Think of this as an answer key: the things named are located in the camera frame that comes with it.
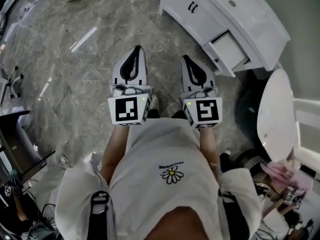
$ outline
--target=white shoe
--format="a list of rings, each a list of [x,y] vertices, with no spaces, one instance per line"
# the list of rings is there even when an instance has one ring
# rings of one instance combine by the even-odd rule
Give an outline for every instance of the white shoe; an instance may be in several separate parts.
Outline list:
[[[226,154],[228,154],[228,155],[230,156],[230,155],[231,155],[231,149],[228,148],[228,149],[226,149],[223,153],[226,153]]]
[[[159,96],[156,94],[153,94],[151,96],[151,104],[149,110],[158,110],[159,111]]]

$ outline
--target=pink cloth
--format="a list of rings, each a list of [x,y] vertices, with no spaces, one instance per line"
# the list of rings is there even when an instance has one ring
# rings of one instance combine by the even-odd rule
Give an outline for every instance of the pink cloth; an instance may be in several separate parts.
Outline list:
[[[313,178],[309,177],[302,171],[296,171],[287,160],[278,162],[269,162],[267,165],[260,163],[262,170],[267,173],[272,182],[280,187],[288,186],[298,187],[295,195],[302,195],[304,192],[311,192],[314,186]]]

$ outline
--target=chair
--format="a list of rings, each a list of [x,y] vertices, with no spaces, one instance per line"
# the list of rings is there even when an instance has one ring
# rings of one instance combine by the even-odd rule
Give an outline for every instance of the chair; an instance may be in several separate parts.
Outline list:
[[[2,107],[4,103],[7,88],[9,88],[10,99],[19,98],[21,96],[20,93],[17,93],[15,91],[14,84],[19,80],[22,80],[24,78],[24,75],[21,74],[16,77],[17,70],[18,70],[18,67],[15,66],[9,76],[7,75],[6,71],[2,67],[0,69],[0,97],[1,97],[0,107]]]

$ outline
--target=wall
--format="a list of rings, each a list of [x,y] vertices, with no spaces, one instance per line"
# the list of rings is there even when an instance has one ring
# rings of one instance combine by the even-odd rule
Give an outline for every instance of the wall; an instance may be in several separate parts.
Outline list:
[[[320,101],[320,0],[266,0],[291,36],[280,62],[295,98]]]
[[[318,153],[320,163],[320,101],[294,99],[293,105],[295,119],[299,122],[299,144]]]

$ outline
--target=gray marble floor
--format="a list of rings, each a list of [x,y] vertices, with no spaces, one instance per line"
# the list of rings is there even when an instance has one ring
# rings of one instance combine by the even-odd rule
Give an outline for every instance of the gray marble floor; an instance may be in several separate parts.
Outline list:
[[[18,0],[9,14],[0,62],[6,69],[19,66],[24,79],[22,97],[6,100],[2,113],[18,106],[30,110],[24,120],[32,141],[46,152],[56,150],[56,157],[65,154],[72,164],[86,154],[101,154],[108,143],[112,68],[129,48],[145,49],[148,82],[160,96],[164,117],[175,112],[182,92],[182,55],[214,69],[177,22],[158,15],[160,0],[36,1]],[[94,27],[97,31],[72,53],[70,47]],[[234,117],[243,86],[238,77],[218,76],[216,84],[223,98],[223,123],[215,128],[218,149],[240,153],[250,148]]]

